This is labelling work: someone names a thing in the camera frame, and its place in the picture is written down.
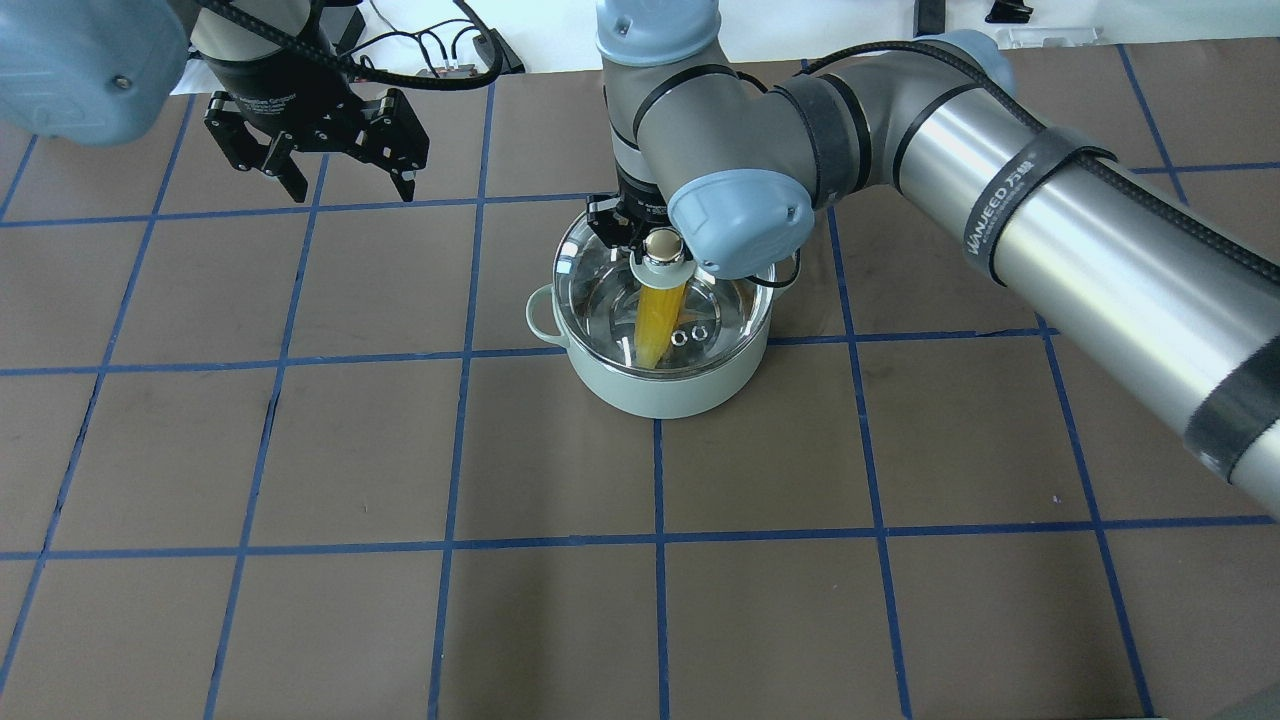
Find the clear plastic object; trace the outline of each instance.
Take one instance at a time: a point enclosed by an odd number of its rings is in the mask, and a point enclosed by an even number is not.
[[[996,31],[1001,50],[1103,45],[1101,27],[1006,27]]]

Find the pot handle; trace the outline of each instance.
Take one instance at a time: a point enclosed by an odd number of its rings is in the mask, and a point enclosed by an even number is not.
[[[529,324],[529,331],[538,336],[538,340],[568,348],[568,338],[564,337],[563,333],[552,334],[545,332],[538,327],[538,320],[534,319],[534,307],[536,307],[540,301],[549,299],[550,296],[550,284],[544,284],[543,287],[535,290],[534,293],[529,296],[529,302],[525,304],[525,322]]]

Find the silver robotic arm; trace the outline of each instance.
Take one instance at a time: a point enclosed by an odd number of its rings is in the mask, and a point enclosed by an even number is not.
[[[1280,269],[1018,106],[984,36],[876,44],[755,95],[714,1],[605,0],[598,24],[618,208],[655,224],[667,199],[704,270],[758,273],[800,247],[815,209],[891,183],[1280,516]]]

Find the yellow object inside pot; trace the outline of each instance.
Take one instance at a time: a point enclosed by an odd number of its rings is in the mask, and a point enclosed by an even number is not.
[[[640,283],[640,307],[636,311],[636,366],[653,369],[671,348],[671,334],[685,306],[689,283],[671,290],[657,290]]]

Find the light blue plastic cover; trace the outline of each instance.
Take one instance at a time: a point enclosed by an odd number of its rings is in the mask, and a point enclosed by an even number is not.
[[[685,183],[671,196],[667,213],[701,268],[724,279],[763,274],[799,250],[814,225],[803,184],[748,168]]]
[[[937,40],[960,49],[973,58],[983,72],[991,76],[1005,92],[1012,96],[1018,91],[1014,81],[1014,67],[1000,54],[996,41],[975,29],[954,29],[942,35],[925,35],[916,40]]]
[[[595,46],[609,61],[635,68],[691,58],[719,35],[717,0],[599,0]]]
[[[0,118],[36,135],[136,140],[186,60],[187,32],[165,0],[0,1]]]

